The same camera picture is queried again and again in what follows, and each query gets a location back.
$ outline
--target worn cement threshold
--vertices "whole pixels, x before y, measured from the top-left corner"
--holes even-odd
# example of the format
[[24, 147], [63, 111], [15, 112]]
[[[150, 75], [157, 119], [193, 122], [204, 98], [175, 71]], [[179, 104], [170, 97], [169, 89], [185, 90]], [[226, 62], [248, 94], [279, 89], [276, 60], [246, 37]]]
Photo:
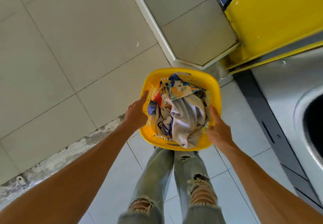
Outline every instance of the worn cement threshold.
[[32, 168], [27, 169], [24, 173], [0, 185], [0, 204], [36, 186], [38, 183], [64, 168], [113, 132], [122, 123], [123, 118], [124, 115], [119, 116], [117, 119], [100, 127], [88, 136], [84, 136], [65, 149], [41, 161]]

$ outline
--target ripped jeans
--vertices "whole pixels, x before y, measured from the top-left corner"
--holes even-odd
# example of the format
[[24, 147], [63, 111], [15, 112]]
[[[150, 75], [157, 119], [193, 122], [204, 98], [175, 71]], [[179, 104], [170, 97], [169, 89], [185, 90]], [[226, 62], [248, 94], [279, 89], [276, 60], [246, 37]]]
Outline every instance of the ripped jeans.
[[118, 224], [163, 224], [164, 200], [174, 175], [184, 224], [225, 224], [203, 160], [198, 152], [155, 149]]

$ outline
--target clothes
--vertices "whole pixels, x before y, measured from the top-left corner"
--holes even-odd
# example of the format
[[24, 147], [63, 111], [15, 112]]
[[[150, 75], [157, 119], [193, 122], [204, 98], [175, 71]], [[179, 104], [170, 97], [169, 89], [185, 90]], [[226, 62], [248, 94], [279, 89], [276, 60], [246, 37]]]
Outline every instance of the clothes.
[[137, 199], [148, 199], [152, 205], [148, 213], [128, 210], [119, 217], [118, 224], [163, 224], [164, 200], [174, 165], [175, 181], [181, 202], [184, 224], [225, 224], [221, 208], [215, 204], [190, 204], [192, 189], [201, 181], [199, 175], [214, 192], [203, 160], [197, 152], [180, 152], [158, 148], [150, 157], [133, 192], [130, 206]]
[[155, 134], [184, 148], [195, 147], [210, 120], [210, 102], [205, 91], [176, 74], [161, 81], [148, 105], [149, 123]]

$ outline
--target person's left arm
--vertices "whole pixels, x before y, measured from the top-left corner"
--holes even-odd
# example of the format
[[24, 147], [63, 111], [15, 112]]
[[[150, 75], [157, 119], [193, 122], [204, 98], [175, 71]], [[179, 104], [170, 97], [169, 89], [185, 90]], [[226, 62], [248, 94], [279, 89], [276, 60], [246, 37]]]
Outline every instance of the person's left arm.
[[142, 108], [147, 95], [128, 107], [124, 122], [99, 144], [4, 208], [0, 222], [77, 224], [124, 144], [146, 124]]

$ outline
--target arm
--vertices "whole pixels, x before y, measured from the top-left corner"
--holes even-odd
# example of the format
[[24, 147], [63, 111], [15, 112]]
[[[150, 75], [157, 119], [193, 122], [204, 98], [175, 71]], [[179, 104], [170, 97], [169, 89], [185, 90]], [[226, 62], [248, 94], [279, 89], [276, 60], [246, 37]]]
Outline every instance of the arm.
[[78, 223], [128, 138], [146, 124], [147, 95], [129, 106], [123, 124], [99, 144], [4, 208], [1, 223]]
[[208, 129], [210, 141], [232, 164], [262, 224], [323, 223], [323, 215], [271, 178], [233, 142], [231, 130], [211, 109], [216, 122]]

